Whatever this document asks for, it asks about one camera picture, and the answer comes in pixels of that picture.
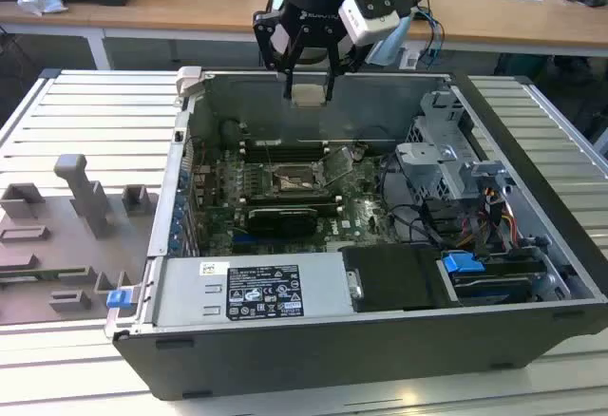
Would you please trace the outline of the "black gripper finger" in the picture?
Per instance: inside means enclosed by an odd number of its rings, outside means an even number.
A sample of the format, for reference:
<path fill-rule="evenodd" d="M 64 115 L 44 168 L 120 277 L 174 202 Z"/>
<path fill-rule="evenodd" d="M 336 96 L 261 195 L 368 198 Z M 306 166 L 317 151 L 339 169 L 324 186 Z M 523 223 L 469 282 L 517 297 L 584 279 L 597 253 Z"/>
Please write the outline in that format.
<path fill-rule="evenodd" d="M 355 73 L 364 64 L 365 59 L 370 53 L 370 46 L 352 46 L 341 58 L 339 55 L 339 42 L 338 34 L 332 28 L 326 28 L 327 36 L 326 49 L 329 59 L 329 69 L 326 75 L 326 81 L 324 84 L 325 101 L 330 102 L 333 98 L 333 88 L 335 79 L 346 73 Z"/>
<path fill-rule="evenodd" d="M 253 31 L 262 61 L 268 70 L 285 76 L 283 98 L 292 98 L 294 69 L 303 51 L 303 29 L 296 22 L 295 9 L 257 11 L 253 16 Z M 285 35 L 285 48 L 277 49 L 272 38 Z"/>

